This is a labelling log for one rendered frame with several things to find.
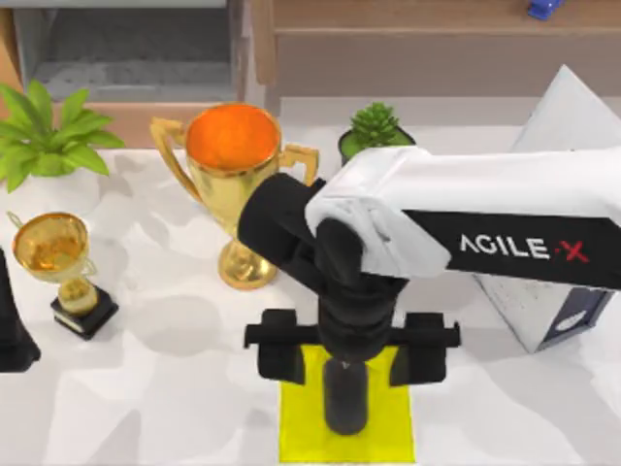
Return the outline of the small gold trophy black base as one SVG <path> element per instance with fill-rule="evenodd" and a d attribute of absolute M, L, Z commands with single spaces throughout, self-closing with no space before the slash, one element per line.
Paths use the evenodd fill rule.
<path fill-rule="evenodd" d="M 109 292 L 94 284 L 97 267 L 89 257 L 84 222 L 64 212 L 50 212 L 27 221 L 7 211 L 16 228 L 12 252 L 18 264 L 39 282 L 57 286 L 50 303 L 56 322 L 89 341 L 118 310 Z"/>

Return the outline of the flat yellow square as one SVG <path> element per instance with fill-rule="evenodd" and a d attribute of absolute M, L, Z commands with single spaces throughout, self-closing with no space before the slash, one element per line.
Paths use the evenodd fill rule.
<path fill-rule="evenodd" d="M 412 463 L 409 389 L 389 385 L 397 349 L 389 347 L 367 363 L 369 416 L 358 434 L 334 433 L 324 420 L 323 365 L 328 352 L 303 346 L 306 383 L 280 385 L 278 455 L 282 463 Z"/>

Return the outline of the leafy green plant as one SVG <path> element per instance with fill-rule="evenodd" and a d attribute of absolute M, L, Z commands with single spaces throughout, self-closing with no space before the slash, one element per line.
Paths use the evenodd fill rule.
<path fill-rule="evenodd" d="M 9 116 L 0 119 L 0 182 L 15 191 L 27 178 L 57 178 L 86 169 L 107 176 L 99 149 L 123 149 L 125 143 L 107 126 L 113 121 L 85 106 L 89 90 L 71 93 L 53 115 L 47 88 L 34 80 L 19 92 L 0 83 L 0 100 Z"/>

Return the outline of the succulent in black pot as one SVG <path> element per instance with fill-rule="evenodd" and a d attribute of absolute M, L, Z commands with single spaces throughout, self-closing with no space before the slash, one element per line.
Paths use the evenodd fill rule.
<path fill-rule="evenodd" d="M 394 109 L 383 102 L 373 102 L 357 111 L 338 141 L 342 165 L 365 149 L 415 145 L 416 141 L 400 126 Z"/>

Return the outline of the white and blue box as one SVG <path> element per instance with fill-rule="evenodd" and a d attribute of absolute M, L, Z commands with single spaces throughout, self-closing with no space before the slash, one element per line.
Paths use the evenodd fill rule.
<path fill-rule="evenodd" d="M 562 66 L 513 151 L 602 149 L 621 144 L 621 118 Z M 597 324 L 612 291 L 513 278 L 474 277 L 525 351 L 535 353 Z"/>

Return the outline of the grey pierced drawer inside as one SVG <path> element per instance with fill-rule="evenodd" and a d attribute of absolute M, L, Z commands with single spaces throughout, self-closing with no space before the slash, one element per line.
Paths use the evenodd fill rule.
<path fill-rule="evenodd" d="M 20 78 L 55 101 L 234 100 L 241 0 L 0 0 L 13 14 Z"/>

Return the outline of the wooden open shelf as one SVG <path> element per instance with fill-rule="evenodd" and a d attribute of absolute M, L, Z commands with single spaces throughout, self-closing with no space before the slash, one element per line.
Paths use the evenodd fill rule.
<path fill-rule="evenodd" d="M 621 0 L 247 0 L 260 84 L 296 97 L 522 97 L 561 66 L 621 97 Z"/>

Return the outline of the grey rounded box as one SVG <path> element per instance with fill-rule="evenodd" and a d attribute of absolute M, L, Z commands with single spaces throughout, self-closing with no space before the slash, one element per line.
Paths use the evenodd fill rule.
<path fill-rule="evenodd" d="M 368 421 L 368 370 L 365 363 L 329 359 L 323 366 L 324 420 L 342 436 L 360 433 Z"/>

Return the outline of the large gold trophy orange inside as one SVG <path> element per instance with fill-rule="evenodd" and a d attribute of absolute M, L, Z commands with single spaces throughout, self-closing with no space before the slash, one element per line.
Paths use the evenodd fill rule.
<path fill-rule="evenodd" d="M 319 151 L 281 144 L 263 149 L 243 143 L 239 148 L 223 142 L 177 144 L 157 139 L 164 162 L 185 190 L 203 204 L 215 221 L 231 237 L 218 258 L 218 274 L 229 286 L 251 290 L 268 284 L 277 268 L 237 239 L 237 225 L 243 207 L 253 191 L 281 167 L 297 163 L 305 166 L 306 185 L 316 178 Z"/>

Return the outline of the small blue object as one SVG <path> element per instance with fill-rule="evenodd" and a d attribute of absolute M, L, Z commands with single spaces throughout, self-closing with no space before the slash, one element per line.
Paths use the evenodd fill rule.
<path fill-rule="evenodd" d="M 548 20 L 564 0 L 529 0 L 527 13 L 538 20 Z"/>

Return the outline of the pale wooden drawer front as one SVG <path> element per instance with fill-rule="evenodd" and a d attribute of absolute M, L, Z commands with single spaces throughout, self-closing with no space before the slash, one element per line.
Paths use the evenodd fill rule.
<path fill-rule="evenodd" d="M 263 149 L 276 149 L 282 140 L 280 126 L 269 113 L 241 102 L 213 105 L 188 123 L 137 115 L 134 111 L 122 122 L 108 109 L 80 108 L 67 121 L 58 123 L 49 134 L 49 140 L 57 149 L 70 142 L 119 149 L 130 147 L 129 139 L 142 127 L 149 131 L 153 146 L 160 144 L 159 137 L 164 141 L 174 140 L 181 146 L 223 142 L 229 148 L 249 143 Z"/>

